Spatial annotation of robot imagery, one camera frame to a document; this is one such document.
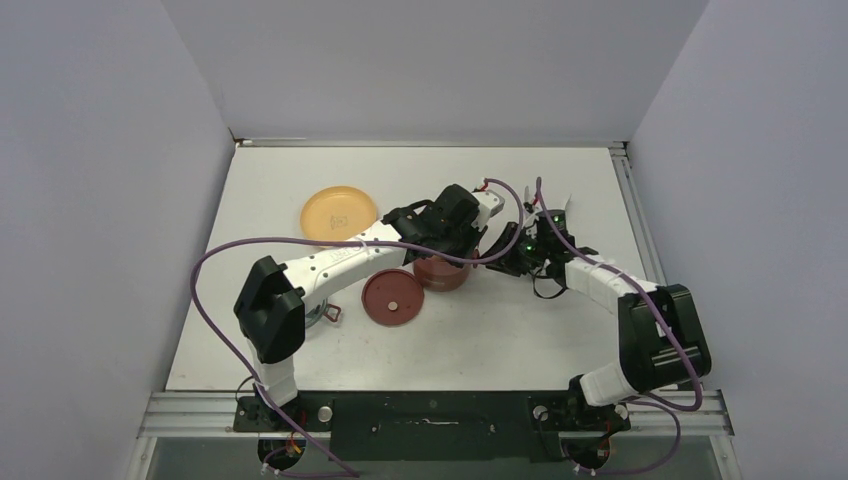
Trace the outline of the orange plastic plate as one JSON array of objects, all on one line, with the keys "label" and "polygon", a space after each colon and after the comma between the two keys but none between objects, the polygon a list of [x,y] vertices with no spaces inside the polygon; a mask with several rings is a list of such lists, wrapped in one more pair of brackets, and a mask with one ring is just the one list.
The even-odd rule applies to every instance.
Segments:
[{"label": "orange plastic plate", "polygon": [[306,239],[344,241],[367,230],[377,220],[377,205],[364,191],[332,186],[316,192],[300,212]]}]

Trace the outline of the red round lid left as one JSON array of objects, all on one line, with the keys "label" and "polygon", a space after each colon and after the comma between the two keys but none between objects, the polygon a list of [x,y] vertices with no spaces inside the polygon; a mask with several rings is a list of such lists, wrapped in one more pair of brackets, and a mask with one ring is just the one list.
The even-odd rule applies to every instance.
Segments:
[{"label": "red round lid left", "polygon": [[366,314],[378,325],[397,327],[412,321],[421,311],[425,292],[415,276],[402,269],[380,271],[370,277],[361,292]]}]

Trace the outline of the aluminium frame rail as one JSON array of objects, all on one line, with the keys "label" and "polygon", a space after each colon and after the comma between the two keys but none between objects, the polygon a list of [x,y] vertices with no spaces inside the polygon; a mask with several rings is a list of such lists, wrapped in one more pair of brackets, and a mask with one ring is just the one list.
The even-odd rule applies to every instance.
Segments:
[{"label": "aluminium frame rail", "polygon": [[[250,432],[247,396],[234,388],[248,352],[232,311],[250,266],[270,255],[301,255],[294,245],[246,245],[246,238],[297,236],[300,212],[318,191],[351,186],[380,213],[435,196],[449,184],[493,177],[507,200],[493,230],[516,217],[524,188],[543,183],[551,207],[565,207],[580,244],[649,280],[661,274],[645,247],[619,145],[298,146],[248,142],[235,150],[214,220],[213,257],[200,273],[200,305],[187,313],[171,371],[154,394],[140,436],[167,439],[273,440]],[[428,466],[513,459],[540,446],[532,412],[550,406],[567,381],[611,362],[615,322],[578,293],[535,298],[530,285],[477,269],[450,293],[429,293],[421,312],[383,327],[362,307],[362,282],[330,297],[342,315],[308,330],[294,359],[304,393],[321,396],[310,431],[331,452],[375,476],[384,460]]]}]

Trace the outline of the grey transparent lid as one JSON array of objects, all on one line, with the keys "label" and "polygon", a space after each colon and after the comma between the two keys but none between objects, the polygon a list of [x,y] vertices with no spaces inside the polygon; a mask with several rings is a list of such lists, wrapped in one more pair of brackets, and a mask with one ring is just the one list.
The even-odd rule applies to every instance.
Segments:
[{"label": "grey transparent lid", "polygon": [[305,328],[310,329],[322,320],[337,323],[340,320],[342,309],[328,301],[323,301],[313,310],[306,313]]}]

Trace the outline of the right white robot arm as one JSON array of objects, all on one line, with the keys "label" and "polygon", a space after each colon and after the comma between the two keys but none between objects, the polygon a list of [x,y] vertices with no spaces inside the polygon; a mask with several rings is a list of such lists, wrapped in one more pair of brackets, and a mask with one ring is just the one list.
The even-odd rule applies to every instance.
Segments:
[{"label": "right white robot arm", "polygon": [[493,259],[490,270],[552,280],[561,292],[581,293],[616,319],[616,359],[569,382],[564,416],[573,425],[589,428],[610,417],[623,400],[711,371],[690,290],[635,278],[597,251],[576,247],[564,210],[539,212],[526,226],[507,223],[485,254]]}]

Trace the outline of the red steel bowl tall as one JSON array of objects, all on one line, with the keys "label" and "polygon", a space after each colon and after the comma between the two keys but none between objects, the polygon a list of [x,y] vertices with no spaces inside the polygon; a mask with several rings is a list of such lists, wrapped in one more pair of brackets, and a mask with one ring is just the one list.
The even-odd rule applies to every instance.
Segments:
[{"label": "red steel bowl tall", "polygon": [[426,290],[450,292],[460,288],[469,278],[469,265],[456,267],[440,257],[419,259],[413,263],[413,275]]}]

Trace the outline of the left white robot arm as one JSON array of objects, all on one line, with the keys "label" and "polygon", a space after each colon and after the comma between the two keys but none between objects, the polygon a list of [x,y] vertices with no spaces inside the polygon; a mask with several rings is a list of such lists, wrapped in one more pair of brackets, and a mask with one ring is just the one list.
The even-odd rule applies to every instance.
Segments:
[{"label": "left white robot arm", "polygon": [[504,206],[495,193],[472,193],[452,184],[435,200],[390,210],[351,238],[350,246],[276,263],[266,256],[252,266],[234,313],[248,339],[252,363],[266,396],[259,417],[274,430],[296,421],[298,388],[294,353],[305,341],[305,317],[331,295],[373,274],[436,252],[468,258],[487,222]]}]

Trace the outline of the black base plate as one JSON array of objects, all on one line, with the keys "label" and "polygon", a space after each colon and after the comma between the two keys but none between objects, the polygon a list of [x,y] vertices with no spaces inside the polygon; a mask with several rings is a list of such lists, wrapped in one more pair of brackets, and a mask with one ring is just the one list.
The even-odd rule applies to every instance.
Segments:
[{"label": "black base plate", "polygon": [[549,391],[302,391],[281,418],[257,395],[236,402],[232,428],[257,433],[258,452],[276,448],[274,465],[305,454],[305,430],[340,459],[486,461],[524,458],[556,462],[574,454],[598,466],[612,435],[631,422],[623,405],[610,417],[579,427],[564,416],[567,390]]}]

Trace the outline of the metal tongs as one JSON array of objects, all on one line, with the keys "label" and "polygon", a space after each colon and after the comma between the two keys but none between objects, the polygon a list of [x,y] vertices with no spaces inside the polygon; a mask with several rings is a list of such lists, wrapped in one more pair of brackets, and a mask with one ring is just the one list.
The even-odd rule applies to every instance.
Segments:
[{"label": "metal tongs", "polygon": [[[559,204],[555,204],[553,208],[549,208],[547,210],[552,220],[555,222],[565,222],[566,212],[571,199],[572,195],[568,194]],[[538,195],[536,191],[532,191],[529,186],[524,187],[522,206],[525,210],[524,222],[522,224],[523,227],[532,226],[537,218],[544,216]]]}]

